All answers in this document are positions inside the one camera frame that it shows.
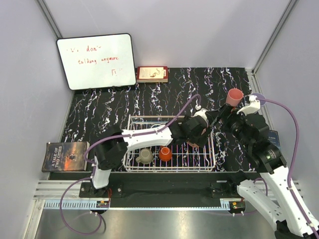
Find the salmon speckled ceramic mug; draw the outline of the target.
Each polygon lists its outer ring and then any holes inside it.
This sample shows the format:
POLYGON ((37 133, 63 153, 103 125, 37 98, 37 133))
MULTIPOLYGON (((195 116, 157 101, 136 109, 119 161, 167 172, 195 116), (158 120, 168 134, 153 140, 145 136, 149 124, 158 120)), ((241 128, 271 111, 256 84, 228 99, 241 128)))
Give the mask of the salmon speckled ceramic mug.
POLYGON ((197 142, 187 142, 188 145, 190 145, 191 147, 204 147, 206 145, 206 140, 200 140, 197 142))

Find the lavender plastic cup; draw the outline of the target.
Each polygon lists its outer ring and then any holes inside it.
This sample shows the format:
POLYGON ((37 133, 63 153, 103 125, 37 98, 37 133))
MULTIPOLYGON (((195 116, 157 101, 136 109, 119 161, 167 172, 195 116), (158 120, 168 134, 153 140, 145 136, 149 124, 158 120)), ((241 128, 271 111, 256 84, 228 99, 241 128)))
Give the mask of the lavender plastic cup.
POLYGON ((252 93, 253 96, 256 97, 260 101, 260 106, 263 107, 266 104, 264 95, 260 93, 252 93))

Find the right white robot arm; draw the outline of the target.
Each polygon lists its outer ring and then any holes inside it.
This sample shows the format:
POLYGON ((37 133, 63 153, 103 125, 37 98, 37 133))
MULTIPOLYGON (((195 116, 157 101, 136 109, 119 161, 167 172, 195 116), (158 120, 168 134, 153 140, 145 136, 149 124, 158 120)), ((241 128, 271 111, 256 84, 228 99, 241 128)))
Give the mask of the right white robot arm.
POLYGON ((278 239, 317 239, 319 222, 305 205, 281 151, 268 139, 269 126, 258 113, 244 114, 229 104, 206 112, 210 127, 232 133, 244 147, 250 164, 270 187, 272 201, 243 172, 226 185, 231 197, 243 197, 271 225, 278 239))

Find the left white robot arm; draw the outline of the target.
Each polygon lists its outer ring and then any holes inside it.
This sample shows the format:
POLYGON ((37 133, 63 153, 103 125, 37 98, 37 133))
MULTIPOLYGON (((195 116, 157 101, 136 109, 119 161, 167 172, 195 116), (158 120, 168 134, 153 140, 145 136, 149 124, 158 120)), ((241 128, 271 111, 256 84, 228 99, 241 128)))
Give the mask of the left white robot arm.
POLYGON ((93 146, 90 191, 103 197, 112 169, 126 172, 210 172, 215 167, 212 133, 201 116, 130 117, 126 129, 110 128, 93 146))

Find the pink plastic cup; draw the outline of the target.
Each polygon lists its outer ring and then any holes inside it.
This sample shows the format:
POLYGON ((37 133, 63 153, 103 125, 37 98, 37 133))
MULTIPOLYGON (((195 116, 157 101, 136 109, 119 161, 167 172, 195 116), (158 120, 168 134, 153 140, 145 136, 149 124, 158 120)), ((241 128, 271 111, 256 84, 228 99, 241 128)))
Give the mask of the pink plastic cup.
POLYGON ((233 107, 237 107, 243 97, 244 94, 241 90, 237 88, 230 89, 227 94, 226 103, 233 107))

